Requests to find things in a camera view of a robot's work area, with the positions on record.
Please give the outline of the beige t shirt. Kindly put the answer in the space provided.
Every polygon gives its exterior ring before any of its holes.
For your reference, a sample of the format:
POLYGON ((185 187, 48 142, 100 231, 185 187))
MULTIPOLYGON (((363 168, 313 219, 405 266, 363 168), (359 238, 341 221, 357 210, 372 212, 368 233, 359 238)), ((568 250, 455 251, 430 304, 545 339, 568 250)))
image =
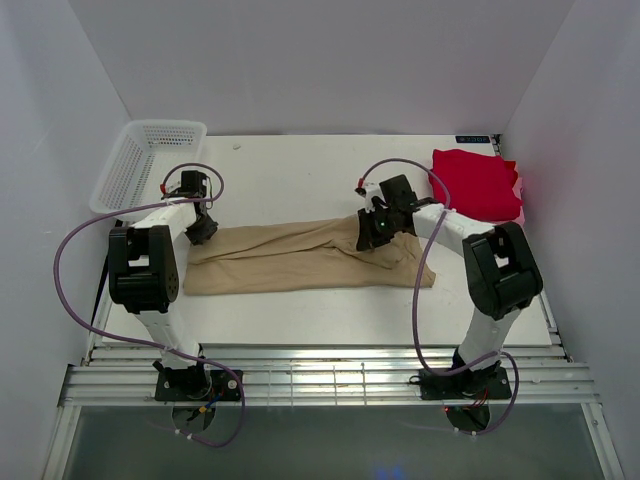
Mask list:
POLYGON ((267 226, 223 228, 187 257, 190 296, 389 286, 412 288, 423 250, 396 234, 390 243, 358 251, 355 216, 267 226))

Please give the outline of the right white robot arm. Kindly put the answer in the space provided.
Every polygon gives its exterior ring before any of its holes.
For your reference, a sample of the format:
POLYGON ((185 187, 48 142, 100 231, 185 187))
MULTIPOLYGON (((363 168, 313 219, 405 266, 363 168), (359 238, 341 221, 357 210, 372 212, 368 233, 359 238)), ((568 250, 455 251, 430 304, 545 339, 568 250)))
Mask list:
POLYGON ((511 398, 501 350, 515 320, 543 288, 521 226, 481 222, 433 198, 420 199, 403 175, 379 184, 361 180, 356 192, 365 200, 357 213, 358 250, 374 250, 408 233, 464 261, 474 305, 470 325, 449 368, 423 367, 415 377, 422 399, 511 398))

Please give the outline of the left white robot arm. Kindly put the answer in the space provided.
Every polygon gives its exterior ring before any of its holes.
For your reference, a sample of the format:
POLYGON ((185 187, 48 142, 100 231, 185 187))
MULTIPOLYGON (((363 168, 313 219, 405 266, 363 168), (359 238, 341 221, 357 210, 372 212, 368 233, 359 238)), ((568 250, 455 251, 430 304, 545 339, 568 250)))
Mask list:
POLYGON ((160 393, 197 400, 210 392, 212 376, 195 360, 202 348, 174 306, 180 291, 174 243, 184 237, 199 246, 218 230, 205 201, 211 181, 201 171, 186 170, 177 187, 168 190, 162 185, 161 192, 171 205, 152 210, 130 227, 110 231, 109 293, 113 303, 123 306, 161 345, 161 359, 154 363, 161 375, 160 393))

